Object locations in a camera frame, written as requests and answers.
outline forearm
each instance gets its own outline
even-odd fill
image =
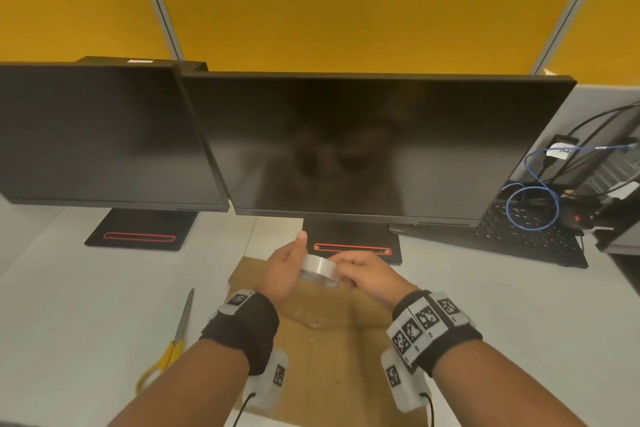
[[[248,374],[243,351],[201,339],[109,425],[223,426]]]
[[[482,341],[447,351],[433,379],[463,427],[584,426],[546,388]]]

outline scissors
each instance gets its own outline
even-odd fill
[[[163,373],[169,368],[174,361],[180,358],[182,354],[182,347],[184,346],[184,333],[187,329],[187,322],[189,320],[189,313],[191,312],[191,303],[193,302],[193,292],[195,289],[189,291],[187,302],[182,310],[182,316],[180,316],[180,322],[178,323],[178,329],[175,331],[175,337],[173,341],[166,347],[162,358],[160,358],[155,365],[151,366],[146,372],[140,376],[140,379],[136,383],[136,395],[142,391],[144,382],[146,382],[149,376],[153,375],[156,371]]]

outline tape roll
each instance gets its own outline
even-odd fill
[[[305,255],[302,259],[300,278],[325,287],[336,287],[338,283],[332,277],[333,269],[335,264],[332,261],[317,255]]]

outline yellow scissor handle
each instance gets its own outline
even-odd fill
[[[180,358],[183,345],[184,343],[182,341],[180,341],[178,344],[174,344],[173,341],[169,343],[169,346],[166,347],[162,358],[160,358],[157,363],[152,365],[138,379],[138,382],[136,383],[136,395],[138,395],[140,391],[142,391],[142,388],[145,382],[148,380],[149,376],[153,375],[156,371],[158,373],[164,373],[164,371],[169,368],[174,363],[174,361]]]

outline monitor screen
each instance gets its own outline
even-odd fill
[[[192,73],[239,214],[472,224],[575,81]]]
[[[228,209],[172,67],[0,65],[0,192],[13,203]]]

